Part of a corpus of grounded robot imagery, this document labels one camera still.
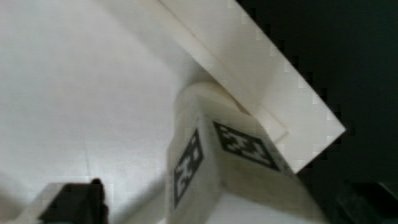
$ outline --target dark background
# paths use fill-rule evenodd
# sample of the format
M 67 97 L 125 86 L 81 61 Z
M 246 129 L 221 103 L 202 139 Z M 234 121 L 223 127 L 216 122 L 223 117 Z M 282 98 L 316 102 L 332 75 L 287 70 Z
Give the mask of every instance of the dark background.
M 326 214 L 342 181 L 398 181 L 398 1 L 237 1 L 348 129 L 298 173 Z

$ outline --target white panel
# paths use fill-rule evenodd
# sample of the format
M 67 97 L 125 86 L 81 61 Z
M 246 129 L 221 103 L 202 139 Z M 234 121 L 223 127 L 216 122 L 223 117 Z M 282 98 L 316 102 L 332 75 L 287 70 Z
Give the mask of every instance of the white panel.
M 287 135 L 276 148 L 300 170 L 344 131 L 300 74 L 232 0 L 140 0 L 198 64 L 271 135 L 269 117 Z

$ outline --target white surface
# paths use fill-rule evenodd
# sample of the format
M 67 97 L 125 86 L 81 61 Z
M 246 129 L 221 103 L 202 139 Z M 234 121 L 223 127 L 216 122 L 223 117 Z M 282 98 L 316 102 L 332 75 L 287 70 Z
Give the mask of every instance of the white surface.
M 92 0 L 0 1 L 0 220 L 47 183 L 101 177 L 120 221 L 159 181 L 175 94 L 209 76 L 129 16 L 136 32 Z
M 280 121 L 276 148 L 296 172 L 344 128 L 236 1 L 138 2 L 269 135 Z

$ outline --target qr-like code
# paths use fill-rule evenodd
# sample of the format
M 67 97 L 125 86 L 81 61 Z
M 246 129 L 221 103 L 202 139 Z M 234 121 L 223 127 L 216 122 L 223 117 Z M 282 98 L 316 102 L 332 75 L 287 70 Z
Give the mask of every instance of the qr-like code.
M 202 162 L 202 146 L 198 133 L 195 133 L 189 138 L 189 142 L 184 148 L 182 156 L 177 161 L 177 166 L 173 169 L 173 207 L 177 207 L 179 200 L 193 179 L 195 171 Z
M 273 170 L 278 170 L 260 139 L 216 122 L 212 124 L 221 149 Z

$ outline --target black object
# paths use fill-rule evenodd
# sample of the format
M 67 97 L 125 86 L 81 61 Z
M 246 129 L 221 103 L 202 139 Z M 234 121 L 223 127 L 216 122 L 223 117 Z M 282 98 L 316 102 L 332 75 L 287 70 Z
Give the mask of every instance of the black object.
M 101 180 L 67 184 L 38 217 L 44 224 L 108 224 L 108 207 Z
M 398 224 L 398 184 L 342 184 L 335 197 L 333 223 Z

